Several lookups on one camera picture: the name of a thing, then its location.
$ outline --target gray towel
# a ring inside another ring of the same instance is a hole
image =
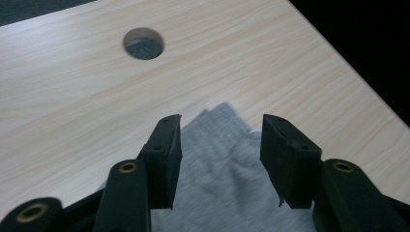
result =
[[[200,113],[181,132],[174,210],[153,210],[152,231],[315,231],[311,210],[278,207],[260,138],[228,103]]]

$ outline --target table surface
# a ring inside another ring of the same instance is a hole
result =
[[[122,46],[158,31],[149,61]],[[410,130],[288,2],[100,0],[0,27],[0,218],[93,193],[157,121],[229,102],[254,129],[288,119],[410,203]]]

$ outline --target round hole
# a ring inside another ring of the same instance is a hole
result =
[[[130,56],[139,60],[152,60],[163,52],[161,35],[149,28],[135,28],[123,39],[123,47]]]
[[[36,203],[28,206],[17,215],[17,222],[27,223],[40,218],[47,212],[48,206],[44,203]]]
[[[133,162],[126,162],[120,166],[120,172],[122,173],[130,173],[136,170],[136,164]]]
[[[353,172],[355,170],[352,165],[340,161],[334,162],[334,168],[342,172]]]

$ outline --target dark floor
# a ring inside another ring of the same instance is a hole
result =
[[[0,26],[92,0],[0,0]],[[410,125],[410,14],[400,0],[290,0]]]

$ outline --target wood grain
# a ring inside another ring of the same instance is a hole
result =
[[[124,51],[137,27],[161,33],[161,56]],[[288,119],[410,203],[409,129],[287,1],[97,1],[0,27],[0,73],[0,218],[36,197],[74,203],[160,118],[184,126],[222,102],[255,129]]]

